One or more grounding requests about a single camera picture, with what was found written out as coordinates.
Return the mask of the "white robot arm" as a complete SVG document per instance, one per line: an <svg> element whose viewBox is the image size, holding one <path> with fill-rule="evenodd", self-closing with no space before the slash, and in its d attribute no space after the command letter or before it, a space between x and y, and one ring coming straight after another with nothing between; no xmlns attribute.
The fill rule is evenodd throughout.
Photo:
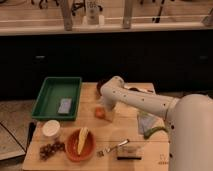
<svg viewBox="0 0 213 171"><path fill-rule="evenodd" d="M182 98L132 91L114 76L100 88L104 106L122 102L162 118L169 137L168 171L213 171L213 99L190 94Z"/></svg>

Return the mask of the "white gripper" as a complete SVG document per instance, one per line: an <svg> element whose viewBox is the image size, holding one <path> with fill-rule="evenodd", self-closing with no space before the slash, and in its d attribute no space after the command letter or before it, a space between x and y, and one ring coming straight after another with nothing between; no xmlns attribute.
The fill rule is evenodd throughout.
<svg viewBox="0 0 213 171"><path fill-rule="evenodd" d="M103 104L104 104L104 107L107 109L105 111L105 119L109 122L112 122L115 116L115 112L113 111L113 109L116 106L116 102L113 100L105 99Z"/></svg>

